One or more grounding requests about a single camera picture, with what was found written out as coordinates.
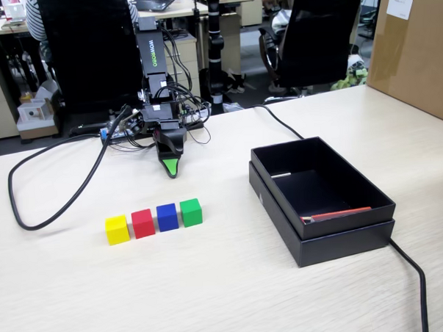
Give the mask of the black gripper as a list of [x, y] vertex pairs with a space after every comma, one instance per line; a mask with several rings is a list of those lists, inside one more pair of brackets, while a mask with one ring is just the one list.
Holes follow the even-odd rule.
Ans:
[[184, 153], [187, 130], [183, 127], [178, 107], [174, 103], [146, 104], [142, 110], [143, 134], [155, 134], [159, 163], [170, 178], [176, 178], [179, 161]]

